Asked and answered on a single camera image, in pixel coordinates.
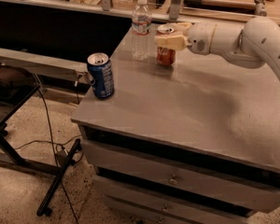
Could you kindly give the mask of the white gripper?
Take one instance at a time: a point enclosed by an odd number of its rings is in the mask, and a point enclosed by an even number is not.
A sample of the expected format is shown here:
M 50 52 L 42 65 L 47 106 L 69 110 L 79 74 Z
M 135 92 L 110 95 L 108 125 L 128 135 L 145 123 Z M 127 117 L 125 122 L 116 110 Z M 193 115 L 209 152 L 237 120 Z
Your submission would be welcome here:
M 156 35 L 155 43 L 162 48 L 183 50 L 186 47 L 196 54 L 210 53 L 213 33 L 216 25 L 210 22 L 199 22 L 192 25 L 188 22 L 171 23 L 171 35 Z

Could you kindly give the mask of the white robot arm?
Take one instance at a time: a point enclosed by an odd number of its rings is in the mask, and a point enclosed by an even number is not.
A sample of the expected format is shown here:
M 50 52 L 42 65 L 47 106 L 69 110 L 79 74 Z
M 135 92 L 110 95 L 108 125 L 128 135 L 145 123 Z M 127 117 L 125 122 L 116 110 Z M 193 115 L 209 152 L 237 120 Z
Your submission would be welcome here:
M 215 54 L 244 68 L 268 64 L 280 81 L 280 26 L 266 17 L 244 25 L 222 22 L 171 23 L 167 35 L 156 35 L 155 44 L 173 50 Z

